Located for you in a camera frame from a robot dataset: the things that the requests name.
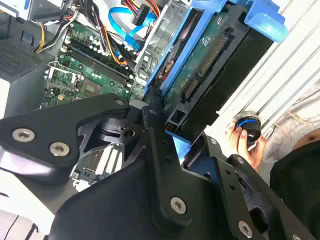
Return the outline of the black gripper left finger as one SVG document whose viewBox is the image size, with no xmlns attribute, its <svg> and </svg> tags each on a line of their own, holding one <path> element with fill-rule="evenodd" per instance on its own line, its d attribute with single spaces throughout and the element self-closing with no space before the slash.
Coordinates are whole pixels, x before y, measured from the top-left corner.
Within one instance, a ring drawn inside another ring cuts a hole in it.
<svg viewBox="0 0 320 240">
<path fill-rule="evenodd" d="M 173 138 L 164 130 L 161 108 L 161 92 L 152 88 L 142 108 L 108 93 L 4 118 L 0 167 L 45 186 L 63 184 L 81 157 L 120 142 L 125 148 L 122 169 L 143 161 L 160 184 L 165 163 L 180 166 Z"/>
</svg>

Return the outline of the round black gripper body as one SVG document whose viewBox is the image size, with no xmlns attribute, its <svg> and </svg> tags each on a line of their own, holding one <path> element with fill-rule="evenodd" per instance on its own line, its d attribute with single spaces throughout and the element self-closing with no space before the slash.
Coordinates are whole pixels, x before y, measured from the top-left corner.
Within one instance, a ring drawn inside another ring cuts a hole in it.
<svg viewBox="0 0 320 240">
<path fill-rule="evenodd" d="M 226 240 L 219 184 L 176 163 L 161 182 L 136 161 L 71 197 L 57 212 L 51 240 Z"/>
</svg>

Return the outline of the person's hand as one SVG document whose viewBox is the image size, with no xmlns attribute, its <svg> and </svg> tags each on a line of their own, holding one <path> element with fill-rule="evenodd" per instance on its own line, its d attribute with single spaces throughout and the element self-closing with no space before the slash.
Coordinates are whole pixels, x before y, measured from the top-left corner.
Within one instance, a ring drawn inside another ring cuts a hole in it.
<svg viewBox="0 0 320 240">
<path fill-rule="evenodd" d="M 236 127 L 236 123 L 234 121 L 228 125 L 225 136 L 232 153 L 243 157 L 253 169 L 257 170 L 263 159 L 263 154 L 267 144 L 266 139 L 261 135 L 257 139 L 255 147 L 248 150 L 248 132 L 241 127 Z"/>
</svg>

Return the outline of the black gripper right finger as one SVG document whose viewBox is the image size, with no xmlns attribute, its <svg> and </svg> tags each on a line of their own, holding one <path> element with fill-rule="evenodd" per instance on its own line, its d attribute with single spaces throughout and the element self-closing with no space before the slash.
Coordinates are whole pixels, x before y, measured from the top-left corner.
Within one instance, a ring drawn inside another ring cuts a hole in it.
<svg viewBox="0 0 320 240">
<path fill-rule="evenodd" d="M 219 184 L 225 239 L 262 240 L 251 212 L 258 210 L 268 224 L 271 240 L 312 240 L 314 237 L 258 173 L 239 155 L 225 158 L 218 142 L 204 137 L 206 154 L 214 165 L 211 179 Z"/>
</svg>

